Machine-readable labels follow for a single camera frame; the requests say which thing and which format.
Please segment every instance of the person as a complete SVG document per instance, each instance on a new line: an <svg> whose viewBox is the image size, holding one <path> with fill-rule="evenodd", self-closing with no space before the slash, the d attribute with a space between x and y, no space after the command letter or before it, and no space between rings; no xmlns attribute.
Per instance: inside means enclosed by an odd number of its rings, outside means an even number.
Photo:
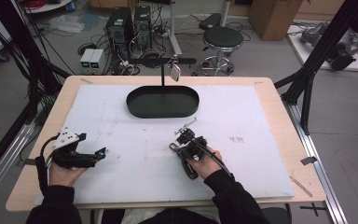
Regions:
<svg viewBox="0 0 358 224"><path fill-rule="evenodd" d="M222 160L218 150L208 147L213 154ZM203 156L201 160L187 160L204 183L213 192L213 203L218 210L220 223L236 224L269 224L261 208L241 183L232 181L231 176L211 157ZM85 168L68 170L54 162L49 168L49 183L43 202L35 207L27 219L27 224L78 224L82 223L77 208L73 205L76 180L86 171ZM143 220L143 224L153 223L217 223L197 213L182 208L169 208L155 216Z"/></svg>

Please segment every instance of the black sleeve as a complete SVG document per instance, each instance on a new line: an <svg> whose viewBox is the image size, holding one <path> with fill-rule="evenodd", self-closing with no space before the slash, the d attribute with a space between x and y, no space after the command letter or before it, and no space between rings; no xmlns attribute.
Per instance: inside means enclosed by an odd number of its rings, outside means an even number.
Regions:
<svg viewBox="0 0 358 224"><path fill-rule="evenodd" d="M215 193L213 202L219 210L222 224L269 223L254 197L243 188L241 183L233 182L226 171L214 172L205 179L204 183Z"/></svg>
<svg viewBox="0 0 358 224"><path fill-rule="evenodd" d="M35 207L27 224L81 224L80 214L74 206L75 189L65 186L49 186L42 204Z"/></svg>

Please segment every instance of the black jacket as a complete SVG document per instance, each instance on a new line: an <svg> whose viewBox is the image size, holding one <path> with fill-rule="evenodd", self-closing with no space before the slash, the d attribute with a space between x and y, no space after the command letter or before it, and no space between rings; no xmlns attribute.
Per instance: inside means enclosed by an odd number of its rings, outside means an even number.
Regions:
<svg viewBox="0 0 358 224"><path fill-rule="evenodd" d="M214 172L204 183L215 193L213 202L219 210L222 224L269 223L252 195L240 183L233 183L224 170ZM79 212L73 205L74 196L73 188L49 186L42 204L34 208L28 216L27 224L80 224ZM170 220L171 223L206 223L206 220L201 221L205 217L190 213L184 209L167 209L143 223L160 223L166 217L175 219Z"/></svg>

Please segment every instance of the white power supply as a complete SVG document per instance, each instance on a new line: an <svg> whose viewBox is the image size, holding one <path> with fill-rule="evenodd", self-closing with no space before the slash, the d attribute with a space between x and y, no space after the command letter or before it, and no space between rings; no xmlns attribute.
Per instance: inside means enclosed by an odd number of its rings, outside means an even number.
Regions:
<svg viewBox="0 0 358 224"><path fill-rule="evenodd" d="M103 49L86 49L80 59L84 75L103 75L106 67L106 56Z"/></svg>

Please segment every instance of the gray floor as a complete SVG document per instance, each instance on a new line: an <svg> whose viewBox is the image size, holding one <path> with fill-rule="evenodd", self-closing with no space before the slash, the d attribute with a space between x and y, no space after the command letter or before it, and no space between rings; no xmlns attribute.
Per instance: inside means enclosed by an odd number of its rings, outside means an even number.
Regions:
<svg viewBox="0 0 358 224"><path fill-rule="evenodd" d="M79 15L83 18L87 8L79 9L70 15ZM69 14L64 9L57 9L49 13L35 16L35 20L43 26L50 18L61 14ZM177 20L180 27L192 17ZM249 25L246 18L229 18L228 21L238 21ZM102 35L106 19L101 16L98 23L90 24L86 31L79 35L69 35L63 32L52 32L46 35L53 47L60 53L66 63L76 74L81 74L79 66L80 56L77 48L90 41L96 41ZM196 22L189 22L186 27L197 27ZM201 33L201 30L191 29L183 32ZM230 59L236 65L237 77L270 77L272 81L281 80L297 71L301 63L287 39L279 42L260 41L257 35L250 30L244 31L251 37L250 41L234 52ZM212 50L202 51L203 44L200 35L178 35L178 41L184 57L194 57L199 62L214 55ZM167 41L166 56L172 55L171 44ZM56 54L48 47L48 55L53 63L69 71ZM188 68L182 66L183 75L190 75L196 66ZM159 75L159 69L141 68L139 76ZM287 87L278 90L285 92ZM14 122L27 103L27 82L17 69L13 61L0 62L0 140L7 129ZM348 223L358 223L358 72L333 72L321 70L318 72L313 87L310 110L310 135L321 157L324 168L336 192L338 201ZM10 213L5 204L21 168L13 166L0 184L0 223L24 223L28 214ZM326 211L300 209L300 206L311 206L310 203L293 203L294 223L332 223ZM89 212L82 211L84 223L89 222Z"/></svg>

